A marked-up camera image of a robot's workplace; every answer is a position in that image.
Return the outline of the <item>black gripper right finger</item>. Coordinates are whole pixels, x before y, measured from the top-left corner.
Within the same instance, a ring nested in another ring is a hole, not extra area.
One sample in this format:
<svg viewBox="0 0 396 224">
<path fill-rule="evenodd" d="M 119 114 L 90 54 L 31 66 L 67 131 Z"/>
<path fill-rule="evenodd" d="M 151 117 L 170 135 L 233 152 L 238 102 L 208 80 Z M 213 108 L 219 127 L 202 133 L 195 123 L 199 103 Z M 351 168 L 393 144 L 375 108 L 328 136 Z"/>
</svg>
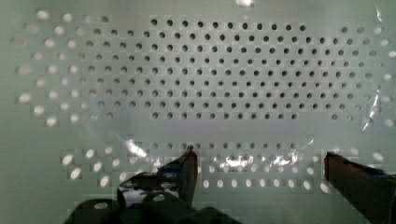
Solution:
<svg viewBox="0 0 396 224">
<path fill-rule="evenodd" d="M 329 151 L 325 178 L 372 224 L 395 224 L 396 178 Z"/>
</svg>

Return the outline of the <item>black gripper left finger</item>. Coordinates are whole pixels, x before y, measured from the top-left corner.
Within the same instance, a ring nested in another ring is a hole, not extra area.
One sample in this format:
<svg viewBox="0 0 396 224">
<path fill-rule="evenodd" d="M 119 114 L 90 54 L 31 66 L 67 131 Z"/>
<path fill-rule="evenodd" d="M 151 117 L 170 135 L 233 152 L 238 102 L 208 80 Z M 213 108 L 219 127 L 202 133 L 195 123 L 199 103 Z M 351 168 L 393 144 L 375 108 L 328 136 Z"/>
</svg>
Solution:
<svg viewBox="0 0 396 224">
<path fill-rule="evenodd" d="M 191 205 L 198 176 L 198 158 L 193 146 L 156 172 L 142 172 L 119 184 L 117 199 L 122 208 L 144 201 L 149 193 L 167 192 Z"/>
</svg>

